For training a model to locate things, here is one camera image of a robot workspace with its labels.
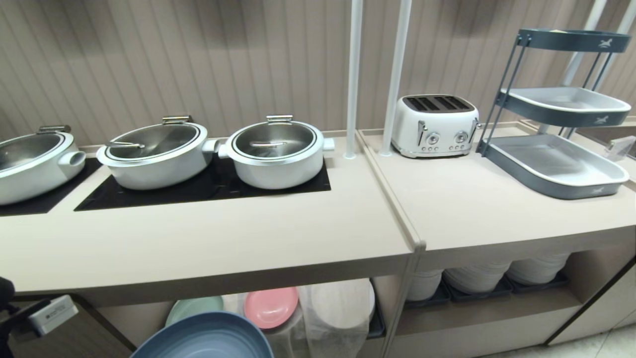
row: stainless steel lid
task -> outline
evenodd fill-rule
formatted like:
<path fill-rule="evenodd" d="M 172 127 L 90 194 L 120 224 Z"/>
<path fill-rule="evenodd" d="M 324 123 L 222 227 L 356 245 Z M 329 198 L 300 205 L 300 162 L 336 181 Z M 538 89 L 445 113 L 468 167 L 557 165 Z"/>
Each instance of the stainless steel lid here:
<path fill-rule="evenodd" d="M 316 142 L 316 133 L 293 116 L 267 116 L 267 123 L 244 129 L 234 139 L 232 148 L 254 159 L 281 159 L 298 155 Z"/>
<path fill-rule="evenodd" d="M 59 147 L 64 137 L 56 132 L 69 132 L 68 126 L 40 127 L 30 134 L 0 143 L 0 171 L 19 167 Z"/>
<path fill-rule="evenodd" d="M 164 117 L 162 124 L 143 127 L 115 138 L 106 146 L 112 159 L 138 161 L 174 152 L 192 143 L 200 131 L 188 117 Z"/>

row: blue bowl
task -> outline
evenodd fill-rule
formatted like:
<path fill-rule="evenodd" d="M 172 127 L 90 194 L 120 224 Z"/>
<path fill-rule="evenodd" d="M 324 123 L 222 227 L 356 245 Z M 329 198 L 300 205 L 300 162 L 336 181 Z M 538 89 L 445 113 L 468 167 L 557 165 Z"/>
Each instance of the blue bowl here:
<path fill-rule="evenodd" d="M 263 333 L 244 317 L 226 311 L 206 312 L 172 324 L 133 353 L 131 358 L 273 358 Z"/>

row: white pole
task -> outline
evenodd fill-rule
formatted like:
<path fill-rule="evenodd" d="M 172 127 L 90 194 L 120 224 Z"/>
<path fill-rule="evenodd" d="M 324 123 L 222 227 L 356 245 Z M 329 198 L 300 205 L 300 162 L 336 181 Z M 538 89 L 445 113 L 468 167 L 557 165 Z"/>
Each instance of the white pole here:
<path fill-rule="evenodd" d="M 616 32 L 618 32 L 619 34 L 628 34 L 630 32 L 630 29 L 632 28 L 632 24 L 634 22 L 635 17 L 636 17 L 636 0 L 631 0 L 630 4 L 627 6 L 625 15 L 623 15 L 623 19 L 621 20 L 620 25 L 618 25 L 618 29 L 616 30 Z M 612 56 L 612 58 L 609 59 L 609 62 L 607 63 L 607 66 L 605 67 L 605 72 L 602 73 L 600 79 L 598 80 L 597 89 L 599 89 L 600 86 L 603 84 L 603 81 L 605 80 L 605 77 L 607 76 L 607 73 L 609 72 L 609 68 L 612 66 L 612 63 L 614 62 L 615 58 L 616 58 L 615 56 Z"/>
<path fill-rule="evenodd" d="M 363 0 L 351 0 L 351 35 L 349 38 L 349 93 L 347 95 L 347 152 L 353 159 L 356 138 L 357 89 L 360 72 L 360 44 L 362 38 Z"/>
<path fill-rule="evenodd" d="M 584 30 L 594 30 L 598 25 L 598 21 L 600 20 L 601 15 L 603 14 L 603 9 L 605 8 L 607 0 L 595 0 L 594 5 L 592 6 L 592 10 L 590 10 L 590 16 L 588 16 L 588 21 L 585 23 L 583 27 Z M 581 61 L 583 60 L 584 53 L 582 52 L 574 52 L 572 57 L 570 57 L 570 62 L 567 65 L 567 69 L 565 70 L 565 77 L 561 86 L 567 87 L 572 84 L 572 80 L 574 79 L 574 75 L 576 75 L 576 71 L 579 69 L 581 65 Z M 539 126 L 539 130 L 537 133 L 544 134 L 548 132 L 548 124 L 541 124 Z"/>
<path fill-rule="evenodd" d="M 387 113 L 384 119 L 384 138 L 380 155 L 391 155 L 391 136 L 393 135 L 393 120 L 396 113 L 396 101 L 398 100 L 399 81 L 402 76 L 402 62 L 404 62 L 404 48 L 408 35 L 408 21 L 411 16 L 411 0 L 401 0 L 399 6 L 399 18 L 397 19 L 396 46 L 393 51 L 393 67 L 391 68 L 391 84 L 389 85 L 389 100 L 387 101 Z"/>

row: pot side handle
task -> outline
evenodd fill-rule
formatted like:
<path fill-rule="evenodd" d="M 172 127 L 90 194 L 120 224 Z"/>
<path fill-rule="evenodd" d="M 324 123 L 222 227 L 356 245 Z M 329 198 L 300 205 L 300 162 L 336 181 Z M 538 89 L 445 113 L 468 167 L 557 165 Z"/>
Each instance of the pot side handle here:
<path fill-rule="evenodd" d="M 69 152 L 64 154 L 57 161 L 57 164 L 62 167 L 76 167 L 84 164 L 86 160 L 86 153 L 84 152 Z"/>
<path fill-rule="evenodd" d="M 216 153 L 219 151 L 219 144 L 218 140 L 205 140 L 201 150 L 205 153 Z"/>
<path fill-rule="evenodd" d="M 218 152 L 216 152 L 219 155 L 219 159 L 225 159 L 225 158 L 229 158 L 230 156 L 228 155 L 228 150 L 225 147 L 225 144 L 222 144 L 219 147 Z"/>
<path fill-rule="evenodd" d="M 325 152 L 332 152 L 336 150 L 336 141 L 333 138 L 325 138 L 322 142 L 322 150 Z"/>

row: four-slice toaster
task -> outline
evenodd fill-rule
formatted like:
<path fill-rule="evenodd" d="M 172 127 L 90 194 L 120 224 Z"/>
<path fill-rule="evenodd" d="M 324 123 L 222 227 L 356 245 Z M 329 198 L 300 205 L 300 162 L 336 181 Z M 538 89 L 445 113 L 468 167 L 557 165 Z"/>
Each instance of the four-slice toaster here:
<path fill-rule="evenodd" d="M 479 127 L 479 111 L 463 98 L 405 96 L 397 102 L 391 143 L 409 158 L 466 155 Z"/>

